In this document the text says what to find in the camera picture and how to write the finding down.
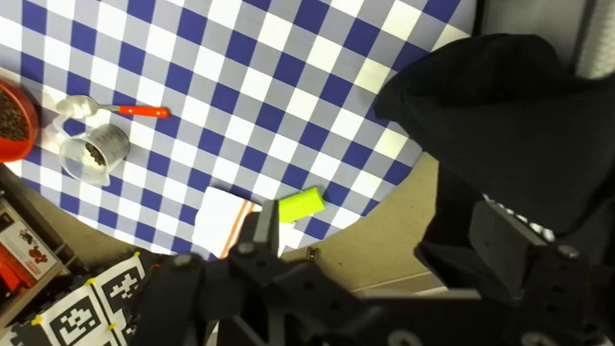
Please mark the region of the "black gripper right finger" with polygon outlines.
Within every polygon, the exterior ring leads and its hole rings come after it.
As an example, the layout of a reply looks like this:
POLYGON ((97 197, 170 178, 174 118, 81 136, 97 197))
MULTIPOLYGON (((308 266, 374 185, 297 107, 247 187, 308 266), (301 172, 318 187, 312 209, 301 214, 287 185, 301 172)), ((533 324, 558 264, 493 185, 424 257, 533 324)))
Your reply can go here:
POLYGON ((579 253, 535 232, 495 201, 479 201, 470 224, 479 257, 479 291, 500 301, 562 299, 585 289, 587 264, 579 253))

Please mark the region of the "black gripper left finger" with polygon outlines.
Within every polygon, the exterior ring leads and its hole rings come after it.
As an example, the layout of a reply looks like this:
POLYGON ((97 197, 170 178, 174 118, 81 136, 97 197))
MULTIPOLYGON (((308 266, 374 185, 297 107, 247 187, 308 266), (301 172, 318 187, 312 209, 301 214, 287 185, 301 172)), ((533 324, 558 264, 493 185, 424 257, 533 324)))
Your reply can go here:
POLYGON ((249 253, 256 245, 279 251, 279 201, 268 199, 260 210, 251 210, 243 222, 239 247, 249 253))

